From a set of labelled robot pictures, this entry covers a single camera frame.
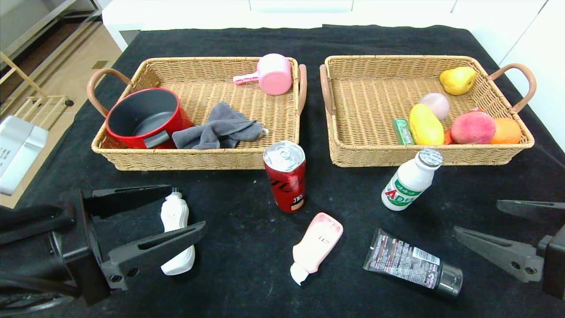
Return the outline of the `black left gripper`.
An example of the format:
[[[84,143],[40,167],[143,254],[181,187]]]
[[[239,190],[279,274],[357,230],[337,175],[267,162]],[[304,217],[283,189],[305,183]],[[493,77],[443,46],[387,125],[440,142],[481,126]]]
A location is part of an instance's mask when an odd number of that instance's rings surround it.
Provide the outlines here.
[[[99,266],[87,213],[107,219],[133,211],[173,191],[171,185],[145,185],[62,193],[58,204],[13,209],[1,207],[1,298],[53,295],[82,298],[91,306],[129,288],[129,281],[199,242],[206,221],[135,240],[109,251]]]

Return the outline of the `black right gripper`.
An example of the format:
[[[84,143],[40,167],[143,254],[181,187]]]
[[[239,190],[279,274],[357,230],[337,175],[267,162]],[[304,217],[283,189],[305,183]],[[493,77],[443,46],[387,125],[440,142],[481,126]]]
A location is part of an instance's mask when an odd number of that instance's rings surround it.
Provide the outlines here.
[[[497,209],[534,221],[563,221],[565,204],[547,201],[498,200]],[[565,299],[565,227],[546,235],[537,247],[454,226],[458,242],[521,282],[542,281],[542,290]]]

